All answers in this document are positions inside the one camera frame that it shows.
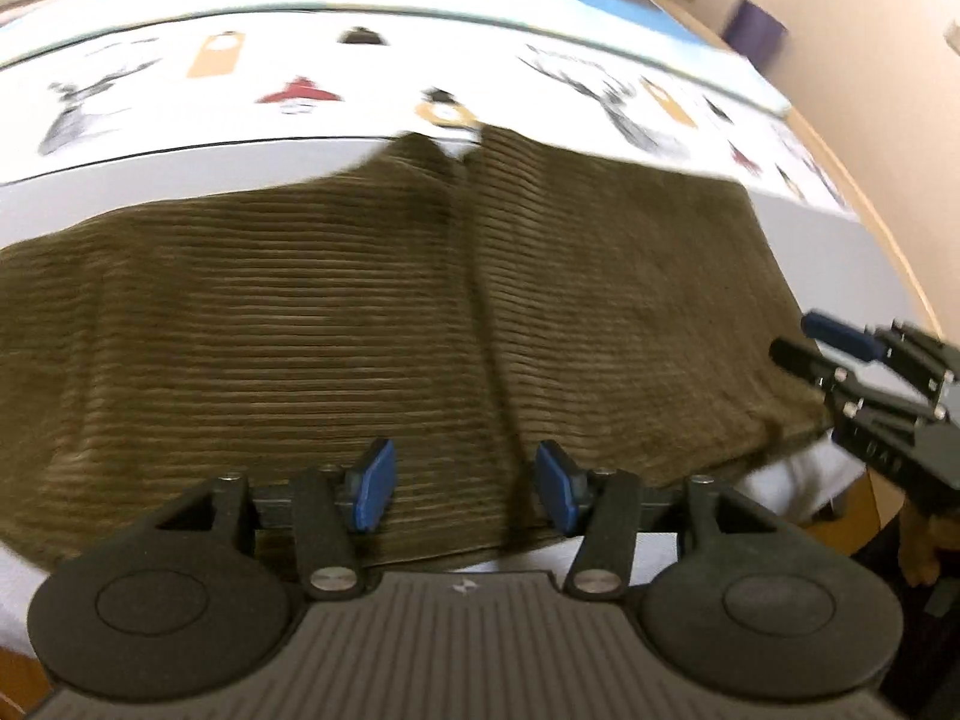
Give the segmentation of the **right hand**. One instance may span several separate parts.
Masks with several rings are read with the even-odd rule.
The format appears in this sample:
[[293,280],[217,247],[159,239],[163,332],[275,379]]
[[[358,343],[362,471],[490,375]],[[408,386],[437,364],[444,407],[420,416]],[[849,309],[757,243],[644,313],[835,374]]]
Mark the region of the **right hand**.
[[912,587],[934,585],[942,569],[942,553],[960,548],[958,514],[924,515],[911,500],[903,502],[900,515],[898,564]]

